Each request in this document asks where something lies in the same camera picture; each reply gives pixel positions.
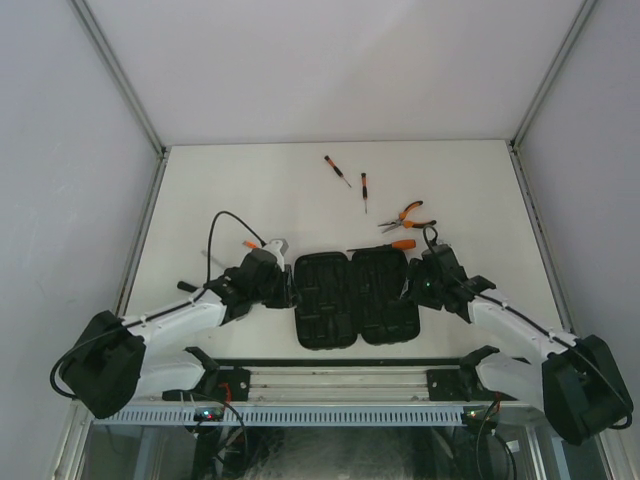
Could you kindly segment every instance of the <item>open tool case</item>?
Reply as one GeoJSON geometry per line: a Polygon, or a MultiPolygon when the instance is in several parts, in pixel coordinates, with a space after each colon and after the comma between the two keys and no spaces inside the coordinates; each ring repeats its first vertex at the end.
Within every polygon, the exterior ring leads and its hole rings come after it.
{"type": "Polygon", "coordinates": [[[345,348],[362,335],[372,345],[406,342],[420,333],[418,307],[398,302],[407,258],[393,248],[305,255],[295,263],[300,344],[312,350],[345,348]]]}

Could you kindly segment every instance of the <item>metal beam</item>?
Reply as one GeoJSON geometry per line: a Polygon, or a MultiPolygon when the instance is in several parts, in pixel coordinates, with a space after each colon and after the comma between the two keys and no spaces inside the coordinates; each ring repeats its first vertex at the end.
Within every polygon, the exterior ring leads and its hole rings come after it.
{"type": "Polygon", "coordinates": [[[149,120],[149,116],[145,111],[138,95],[136,95],[131,82],[127,78],[116,57],[113,48],[109,44],[102,28],[98,23],[93,11],[87,4],[86,0],[68,0],[76,18],[82,25],[85,33],[89,37],[89,41],[93,44],[98,56],[102,60],[104,66],[116,83],[116,87],[120,91],[125,103],[129,106],[131,113],[142,128],[151,147],[155,150],[159,159],[164,154],[164,146],[160,141],[160,137],[149,120]]]}
{"type": "Polygon", "coordinates": [[[575,18],[573,19],[573,22],[571,23],[571,27],[569,28],[569,31],[567,32],[564,39],[562,40],[562,44],[560,45],[560,48],[556,52],[556,55],[553,57],[553,60],[551,62],[551,65],[549,66],[549,69],[547,70],[547,73],[545,74],[544,78],[542,79],[542,82],[538,86],[538,89],[536,90],[536,93],[533,96],[533,99],[531,100],[531,103],[529,104],[529,107],[527,108],[527,111],[524,117],[520,121],[520,125],[518,125],[518,129],[516,130],[516,133],[512,140],[512,144],[515,148],[518,148],[520,147],[520,145],[522,145],[522,141],[524,140],[524,137],[527,135],[527,132],[531,127],[531,124],[535,120],[538,114],[538,111],[540,110],[540,106],[543,104],[543,102],[547,98],[547,95],[549,94],[551,87],[555,83],[558,77],[558,74],[560,73],[562,67],[567,61],[567,58],[573,51],[573,48],[576,44],[576,40],[578,40],[580,33],[582,32],[582,30],[584,29],[584,26],[586,25],[587,21],[591,17],[591,13],[593,12],[593,9],[597,5],[597,3],[598,3],[598,0],[584,0],[582,2],[582,5],[578,10],[577,15],[575,16],[575,18]]]}

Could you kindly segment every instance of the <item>black tool case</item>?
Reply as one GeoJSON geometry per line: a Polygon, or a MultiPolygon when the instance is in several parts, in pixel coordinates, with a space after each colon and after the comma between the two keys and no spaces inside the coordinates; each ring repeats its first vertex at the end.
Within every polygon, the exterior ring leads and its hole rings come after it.
{"type": "Polygon", "coordinates": [[[300,344],[311,350],[346,348],[362,335],[382,345],[406,342],[420,333],[416,305],[399,302],[407,258],[393,248],[305,255],[295,263],[299,292],[295,309],[300,344]]]}

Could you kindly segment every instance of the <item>orange handle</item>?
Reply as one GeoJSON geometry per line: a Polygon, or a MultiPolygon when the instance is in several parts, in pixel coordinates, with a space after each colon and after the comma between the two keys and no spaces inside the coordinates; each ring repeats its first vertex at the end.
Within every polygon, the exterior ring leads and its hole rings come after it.
{"type": "Polygon", "coordinates": [[[413,210],[414,208],[418,208],[423,203],[424,202],[422,200],[418,200],[417,202],[410,203],[409,206],[404,209],[404,212],[402,212],[400,215],[398,215],[398,218],[400,220],[404,220],[405,218],[407,218],[407,215],[409,215],[409,212],[411,210],[413,210]]]}
{"type": "Polygon", "coordinates": [[[402,225],[404,226],[404,228],[424,228],[427,225],[435,225],[435,224],[436,224],[435,220],[431,220],[429,222],[422,222],[422,223],[412,222],[410,220],[405,220],[404,222],[402,222],[402,225]]]}
{"type": "Polygon", "coordinates": [[[412,248],[416,248],[416,241],[398,240],[397,242],[393,242],[391,244],[391,248],[397,248],[398,250],[411,250],[412,248]]]}

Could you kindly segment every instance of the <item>small screwdriver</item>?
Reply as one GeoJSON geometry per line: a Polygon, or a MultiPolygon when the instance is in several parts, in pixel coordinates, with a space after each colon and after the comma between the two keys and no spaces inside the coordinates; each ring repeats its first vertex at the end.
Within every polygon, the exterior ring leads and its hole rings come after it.
{"type": "Polygon", "coordinates": [[[342,174],[342,171],[338,167],[336,167],[336,164],[333,163],[333,160],[331,160],[331,158],[329,158],[329,155],[325,155],[324,159],[327,161],[327,163],[329,165],[331,165],[333,167],[333,171],[336,172],[341,179],[343,179],[345,182],[347,182],[347,185],[349,185],[349,188],[351,188],[351,184],[347,181],[346,178],[344,178],[344,175],[342,174]]]}
{"type": "Polygon", "coordinates": [[[386,245],[379,245],[377,247],[350,248],[349,250],[347,250],[347,252],[355,252],[356,250],[391,249],[391,248],[395,248],[397,250],[411,250],[412,248],[416,248],[416,241],[413,239],[398,240],[397,242],[387,243],[386,245]]]}
{"type": "Polygon", "coordinates": [[[369,213],[367,212],[367,198],[369,198],[367,194],[367,174],[361,173],[360,175],[362,176],[362,198],[364,199],[364,213],[366,215],[369,213]]]}

